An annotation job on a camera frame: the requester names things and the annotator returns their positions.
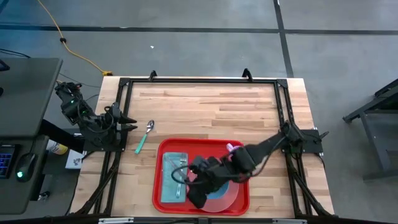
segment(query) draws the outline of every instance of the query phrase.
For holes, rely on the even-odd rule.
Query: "fork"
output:
[[[185,157],[185,155],[181,155],[181,158],[180,158],[180,166],[183,166],[186,162],[187,162],[187,158]],[[180,194],[181,194],[181,184],[178,183],[178,186],[177,186],[177,193],[175,194],[175,196],[176,196],[177,198],[179,198],[179,197],[180,197]]]

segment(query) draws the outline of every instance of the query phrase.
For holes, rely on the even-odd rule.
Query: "yellow cable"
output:
[[[61,32],[61,30],[60,30],[60,28],[59,28],[59,26],[58,26],[58,24],[57,24],[57,22],[55,22],[55,19],[52,17],[52,15],[51,15],[51,13],[49,12],[49,10],[47,10],[47,8],[43,5],[43,3],[42,3],[40,0],[37,0],[37,1],[38,1],[39,4],[43,7],[43,9],[47,12],[47,14],[51,17],[51,20],[52,20],[52,22],[54,23],[54,25],[57,27],[58,32],[59,32],[60,35],[61,35],[61,38],[64,38],[63,35],[62,35],[62,32]],[[87,62],[90,63],[90,64],[92,64],[92,65],[93,65],[94,67],[96,67],[99,71],[101,71],[101,73],[102,73],[103,76],[112,75],[112,71],[105,71],[105,70],[100,69],[99,66],[96,65],[96,64],[95,64],[94,62],[92,62],[91,60],[89,60],[89,59],[87,59],[87,58],[85,58],[85,57],[83,57],[83,56],[81,56],[81,55],[79,55],[79,54],[76,54],[75,52],[71,51],[71,50],[68,48],[68,46],[67,46],[67,44],[66,44],[65,42],[62,42],[62,43],[63,43],[63,45],[65,46],[65,48],[69,51],[69,53],[73,54],[74,56],[76,56],[76,57],[78,57],[78,58],[81,58],[81,59],[87,61]]]

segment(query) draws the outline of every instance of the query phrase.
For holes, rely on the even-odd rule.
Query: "keyboard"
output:
[[[8,179],[16,158],[16,145],[0,145],[0,179]]]

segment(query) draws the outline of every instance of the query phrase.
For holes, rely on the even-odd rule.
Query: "gray floor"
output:
[[[120,27],[277,28],[271,0],[43,0],[61,25]],[[287,29],[398,29],[394,0],[280,0]],[[0,13],[2,24],[50,25],[35,1],[10,1]],[[177,32],[64,32],[71,49],[116,75],[229,76],[249,68],[255,77],[286,77],[278,34]],[[326,174],[335,213],[341,217],[398,222],[398,179],[364,183],[377,170],[362,124],[341,119],[398,77],[398,35],[287,35],[294,77],[304,78],[314,122],[325,138]],[[32,57],[64,59],[62,73],[90,85],[101,74],[68,54],[57,32],[0,30],[0,48]],[[84,87],[85,97],[98,88]],[[69,128],[53,96],[46,118]],[[73,182],[59,178],[53,184]],[[35,205],[20,217],[66,212],[68,195]]]

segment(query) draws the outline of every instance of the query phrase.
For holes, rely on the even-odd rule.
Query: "teal spoon handle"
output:
[[[143,146],[144,143],[145,143],[145,139],[147,139],[147,135],[148,135],[148,133],[146,133],[146,134],[144,135],[144,137],[142,137],[141,142],[139,143],[139,145],[138,145],[138,147],[137,147],[137,149],[136,149],[136,154],[138,154],[139,151],[141,151],[141,148],[142,148],[142,146]]]

